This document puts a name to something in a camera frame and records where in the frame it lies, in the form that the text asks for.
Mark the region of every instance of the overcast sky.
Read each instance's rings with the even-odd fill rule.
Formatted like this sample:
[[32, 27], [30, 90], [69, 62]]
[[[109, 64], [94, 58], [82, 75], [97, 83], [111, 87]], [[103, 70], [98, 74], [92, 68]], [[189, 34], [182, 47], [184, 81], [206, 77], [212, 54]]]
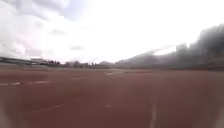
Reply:
[[192, 43], [224, 22], [215, 0], [2, 0], [0, 56], [117, 61]]

